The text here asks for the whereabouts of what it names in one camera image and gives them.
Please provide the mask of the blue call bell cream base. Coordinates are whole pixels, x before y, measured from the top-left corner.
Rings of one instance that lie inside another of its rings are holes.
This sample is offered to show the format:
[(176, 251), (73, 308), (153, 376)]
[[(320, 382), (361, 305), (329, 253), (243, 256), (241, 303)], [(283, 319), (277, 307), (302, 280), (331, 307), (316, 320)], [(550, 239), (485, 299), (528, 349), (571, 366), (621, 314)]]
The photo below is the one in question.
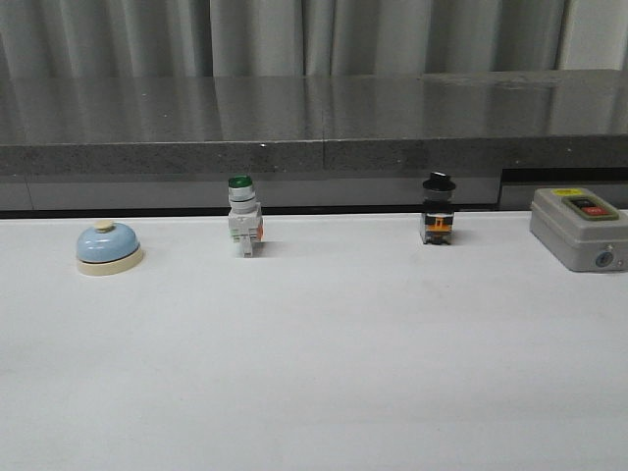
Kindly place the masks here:
[(98, 221), (78, 237), (77, 266), (84, 275), (120, 274), (138, 265), (143, 257), (135, 231), (120, 222)]

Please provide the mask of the grey granite counter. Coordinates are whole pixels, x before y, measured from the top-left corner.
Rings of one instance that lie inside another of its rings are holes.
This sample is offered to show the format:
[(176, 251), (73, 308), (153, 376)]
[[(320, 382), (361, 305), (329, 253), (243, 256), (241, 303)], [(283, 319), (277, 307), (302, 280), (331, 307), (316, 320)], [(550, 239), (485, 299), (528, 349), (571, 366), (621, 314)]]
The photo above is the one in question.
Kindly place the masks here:
[(43, 78), (1, 85), (1, 210), (211, 214), (249, 174), (270, 212), (464, 210), (542, 186), (627, 204), (627, 77)]

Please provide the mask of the grey curtain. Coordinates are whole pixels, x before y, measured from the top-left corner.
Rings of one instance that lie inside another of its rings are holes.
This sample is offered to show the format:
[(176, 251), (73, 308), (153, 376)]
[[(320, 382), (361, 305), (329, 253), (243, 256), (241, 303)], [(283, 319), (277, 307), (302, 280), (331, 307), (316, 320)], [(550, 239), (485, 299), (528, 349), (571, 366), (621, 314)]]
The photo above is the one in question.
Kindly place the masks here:
[(565, 1), (5, 1), (5, 79), (551, 70)]

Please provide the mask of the green push button switch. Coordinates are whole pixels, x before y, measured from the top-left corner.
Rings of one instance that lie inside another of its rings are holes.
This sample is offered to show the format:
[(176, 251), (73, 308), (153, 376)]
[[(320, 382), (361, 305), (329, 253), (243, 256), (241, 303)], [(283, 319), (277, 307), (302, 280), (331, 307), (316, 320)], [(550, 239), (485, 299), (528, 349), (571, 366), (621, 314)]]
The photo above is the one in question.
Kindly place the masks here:
[(228, 180), (229, 230), (233, 242), (239, 245), (243, 257), (254, 253), (254, 244), (263, 238), (263, 216), (261, 203), (257, 200), (253, 179), (240, 175)]

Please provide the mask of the black rotary selector switch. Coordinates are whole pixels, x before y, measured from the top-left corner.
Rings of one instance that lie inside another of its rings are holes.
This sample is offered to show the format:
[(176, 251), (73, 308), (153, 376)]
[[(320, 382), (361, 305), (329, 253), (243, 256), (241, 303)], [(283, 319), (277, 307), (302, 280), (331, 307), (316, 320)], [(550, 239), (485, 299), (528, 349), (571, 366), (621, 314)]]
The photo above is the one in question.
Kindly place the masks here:
[(450, 244), (453, 230), (454, 210), (451, 199), (456, 184), (451, 176), (432, 172), (423, 181), (423, 212), (420, 236), (424, 244)]

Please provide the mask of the grey on off switch box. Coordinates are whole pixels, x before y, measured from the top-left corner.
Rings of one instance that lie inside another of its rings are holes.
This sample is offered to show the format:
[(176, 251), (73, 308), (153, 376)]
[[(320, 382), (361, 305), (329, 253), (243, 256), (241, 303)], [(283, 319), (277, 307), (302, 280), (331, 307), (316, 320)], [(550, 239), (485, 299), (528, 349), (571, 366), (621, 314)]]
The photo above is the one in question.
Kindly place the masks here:
[(530, 231), (571, 271), (627, 270), (627, 215), (586, 188), (537, 189)]

